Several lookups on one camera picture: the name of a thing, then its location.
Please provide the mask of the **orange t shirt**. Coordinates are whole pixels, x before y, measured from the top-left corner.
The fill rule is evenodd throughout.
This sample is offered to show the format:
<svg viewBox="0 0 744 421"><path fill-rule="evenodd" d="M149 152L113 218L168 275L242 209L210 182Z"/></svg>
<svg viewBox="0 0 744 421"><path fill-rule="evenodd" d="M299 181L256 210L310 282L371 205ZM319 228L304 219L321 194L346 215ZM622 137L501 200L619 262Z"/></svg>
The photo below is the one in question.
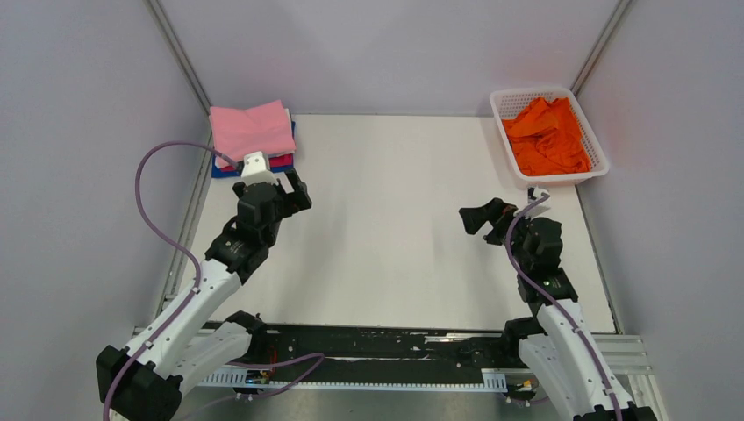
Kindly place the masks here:
<svg viewBox="0 0 744 421"><path fill-rule="evenodd" d="M537 177L590 171L581 127L567 98L535 98L502 124L522 174Z"/></svg>

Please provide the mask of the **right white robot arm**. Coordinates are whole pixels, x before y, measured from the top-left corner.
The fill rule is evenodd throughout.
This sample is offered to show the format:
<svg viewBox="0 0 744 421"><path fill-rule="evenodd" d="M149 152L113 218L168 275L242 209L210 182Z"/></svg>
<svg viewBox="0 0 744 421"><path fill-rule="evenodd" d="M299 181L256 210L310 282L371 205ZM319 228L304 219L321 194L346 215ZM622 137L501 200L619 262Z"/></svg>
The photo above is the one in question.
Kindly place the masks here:
<svg viewBox="0 0 744 421"><path fill-rule="evenodd" d="M532 371L564 420L654 420L654 410L637 404L611 371L584 322L578 294L561 266L561 223L530 214L548 198L533 198L522 209L493 198L458 211L469 235L491 226L483 239L504 247L532 313L505 324L501 354Z"/></svg>

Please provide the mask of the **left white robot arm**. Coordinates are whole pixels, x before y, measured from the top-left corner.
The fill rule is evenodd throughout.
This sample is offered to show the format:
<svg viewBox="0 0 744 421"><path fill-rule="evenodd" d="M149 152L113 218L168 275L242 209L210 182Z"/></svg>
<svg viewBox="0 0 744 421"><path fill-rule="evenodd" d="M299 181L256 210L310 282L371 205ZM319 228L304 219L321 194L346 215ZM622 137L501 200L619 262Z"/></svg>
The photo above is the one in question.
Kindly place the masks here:
<svg viewBox="0 0 744 421"><path fill-rule="evenodd" d="M268 353L261 321L245 312L230 316L195 345L190 342L212 313L238 291L268 258L285 218L311 208L305 182L285 172L286 191L272 172L245 175L232 189L237 213L196 264L194 284L125 346L107 346L96 360L104 418L170 420L183 398L205 377L242 356L248 362Z"/></svg>

